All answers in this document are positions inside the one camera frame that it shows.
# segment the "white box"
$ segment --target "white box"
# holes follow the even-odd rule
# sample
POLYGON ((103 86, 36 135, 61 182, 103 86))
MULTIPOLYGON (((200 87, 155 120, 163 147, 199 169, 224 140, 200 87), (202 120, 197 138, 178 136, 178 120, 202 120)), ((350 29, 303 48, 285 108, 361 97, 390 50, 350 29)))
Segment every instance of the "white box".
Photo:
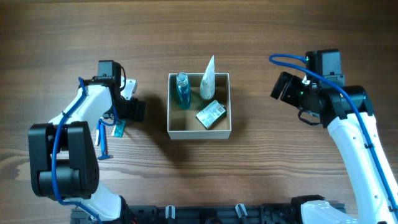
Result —
POLYGON ((167 132, 170 139, 228 139, 232 131, 231 95, 229 90, 229 74, 216 73, 215 96, 211 100, 200 97, 200 82, 203 73, 187 73, 191 84, 191 107, 183 110, 178 105, 176 73, 169 74, 169 89, 167 94, 167 132), (226 118, 206 130, 197 120, 196 115, 213 100, 226 107, 226 118))

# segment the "package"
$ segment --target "package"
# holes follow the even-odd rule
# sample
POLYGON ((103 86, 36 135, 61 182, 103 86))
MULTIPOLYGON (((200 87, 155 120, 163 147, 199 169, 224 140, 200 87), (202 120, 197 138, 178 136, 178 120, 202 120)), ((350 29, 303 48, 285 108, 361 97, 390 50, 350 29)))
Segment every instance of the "package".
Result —
POLYGON ((225 117, 225 114, 225 106, 220 104, 217 100, 214 100, 197 114, 197 119, 206 129, 209 129, 218 119, 225 117))

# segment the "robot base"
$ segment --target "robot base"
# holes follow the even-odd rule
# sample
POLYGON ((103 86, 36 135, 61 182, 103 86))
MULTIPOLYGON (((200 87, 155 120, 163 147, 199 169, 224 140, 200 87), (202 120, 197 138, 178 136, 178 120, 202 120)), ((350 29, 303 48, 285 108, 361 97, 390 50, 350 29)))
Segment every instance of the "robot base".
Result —
MULTIPOLYGON (((345 213, 342 203, 331 204, 345 213)), ((235 206, 225 207, 175 207, 174 218, 166 218, 165 207, 130 206, 136 215, 135 224, 288 224, 292 221, 290 203, 270 203, 259 206, 247 206, 247 217, 239 218, 235 206)), ((70 224, 92 224, 91 217, 80 209, 72 209, 70 224)))

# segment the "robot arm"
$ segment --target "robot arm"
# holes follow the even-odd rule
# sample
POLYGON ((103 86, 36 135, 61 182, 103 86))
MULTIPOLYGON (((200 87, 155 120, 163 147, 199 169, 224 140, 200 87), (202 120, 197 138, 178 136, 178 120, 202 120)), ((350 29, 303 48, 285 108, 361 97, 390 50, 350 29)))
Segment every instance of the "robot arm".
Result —
MULTIPOLYGON (((398 186, 382 150, 374 111, 365 89, 361 86, 345 86, 338 50, 307 52, 306 56, 304 62, 308 70, 339 86, 349 95, 371 137, 374 154, 368 146, 353 109, 343 95, 329 84, 313 77, 302 80, 282 72, 271 97, 278 99, 282 94, 282 101, 300 110, 300 120, 311 125, 322 124, 324 128, 328 128, 347 168, 358 205, 360 223, 398 223, 397 211, 393 206, 397 201, 398 186), (320 123, 301 118, 302 112, 320 118, 320 123)), ((317 199, 299 203, 299 223, 358 222, 324 203, 325 201, 317 199)))
MULTIPOLYGON (((126 80, 121 91, 121 66, 108 60, 100 61, 98 76, 84 80, 85 93, 78 89, 76 98, 64 112, 77 105, 61 129, 60 149, 69 153, 69 159, 56 161, 57 184, 64 202, 78 202, 99 218, 112 223, 127 223, 134 214, 125 200, 110 192, 101 182, 91 131, 101 117, 142 121, 145 103, 131 97, 135 80, 126 80)), ((39 197, 56 200, 52 184, 50 157, 54 145, 56 126, 65 114, 61 113, 47 124, 34 124, 29 130, 29 157, 32 188, 39 197)))

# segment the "blue bottle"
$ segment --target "blue bottle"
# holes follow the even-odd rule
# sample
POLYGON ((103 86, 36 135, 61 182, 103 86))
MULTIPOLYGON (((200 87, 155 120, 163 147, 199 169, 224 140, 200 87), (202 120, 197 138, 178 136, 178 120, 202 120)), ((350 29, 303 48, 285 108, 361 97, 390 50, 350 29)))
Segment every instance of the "blue bottle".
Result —
POLYGON ((191 106, 191 84, 188 75, 180 72, 177 75, 177 93, 180 98, 181 109, 189 109, 191 106))

